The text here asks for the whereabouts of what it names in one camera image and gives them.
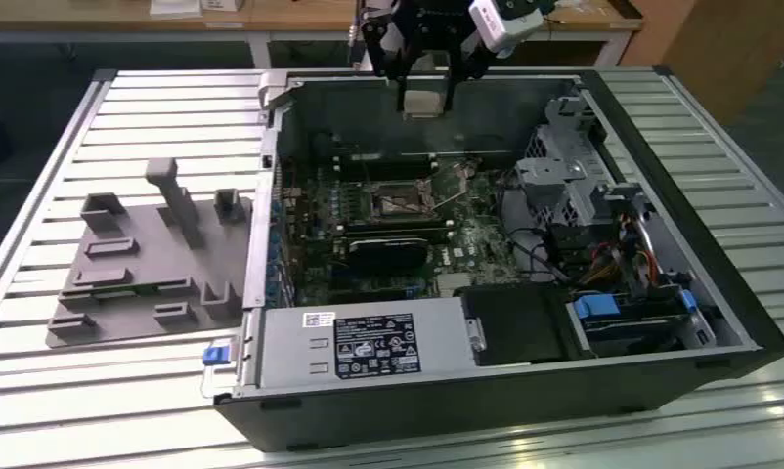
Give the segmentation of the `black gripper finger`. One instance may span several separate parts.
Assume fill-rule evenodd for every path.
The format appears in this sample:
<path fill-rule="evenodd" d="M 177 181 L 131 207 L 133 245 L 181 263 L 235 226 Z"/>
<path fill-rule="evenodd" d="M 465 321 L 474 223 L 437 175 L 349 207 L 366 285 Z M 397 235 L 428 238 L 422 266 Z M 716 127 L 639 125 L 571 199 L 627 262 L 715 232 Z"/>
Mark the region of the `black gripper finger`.
<path fill-rule="evenodd" d="M 474 43 L 468 53 L 462 52 L 461 45 L 454 44 L 448 48 L 448 72 L 445 78 L 445 93 L 442 109 L 452 109 L 456 85 L 469 79 L 480 79 L 485 74 L 495 53 L 482 43 Z"/>
<path fill-rule="evenodd" d="M 401 112 L 408 75 L 421 53 L 418 9 L 364 9 L 362 40 L 373 74 L 396 83 Z"/>

